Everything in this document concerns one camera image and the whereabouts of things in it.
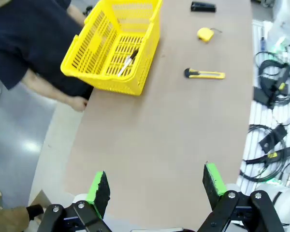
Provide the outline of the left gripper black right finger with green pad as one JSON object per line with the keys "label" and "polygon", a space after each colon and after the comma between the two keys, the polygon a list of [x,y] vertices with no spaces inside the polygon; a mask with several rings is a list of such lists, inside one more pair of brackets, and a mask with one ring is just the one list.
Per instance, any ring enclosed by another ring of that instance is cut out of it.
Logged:
{"label": "left gripper black right finger with green pad", "polygon": [[248,232],[283,232],[284,228],[269,195],[257,190],[249,196],[227,190],[213,163],[206,163],[203,186],[212,212],[200,226],[200,232],[225,232],[231,221],[242,222]]}

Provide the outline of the person's right hand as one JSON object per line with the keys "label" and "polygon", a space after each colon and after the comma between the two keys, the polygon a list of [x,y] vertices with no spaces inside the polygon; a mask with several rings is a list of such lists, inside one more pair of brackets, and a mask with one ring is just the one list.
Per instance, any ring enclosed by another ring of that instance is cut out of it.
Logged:
{"label": "person's right hand", "polygon": [[77,112],[83,112],[87,106],[88,100],[83,97],[69,97],[67,104]]}

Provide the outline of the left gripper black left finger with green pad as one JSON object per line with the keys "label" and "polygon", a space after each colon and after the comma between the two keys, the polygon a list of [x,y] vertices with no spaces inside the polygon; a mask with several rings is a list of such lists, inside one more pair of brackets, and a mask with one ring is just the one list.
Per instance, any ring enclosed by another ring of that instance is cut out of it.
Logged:
{"label": "left gripper black left finger with green pad", "polygon": [[110,232],[103,221],[110,200],[110,187],[105,171],[97,172],[86,199],[64,208],[60,204],[47,207],[38,227],[40,232]]}

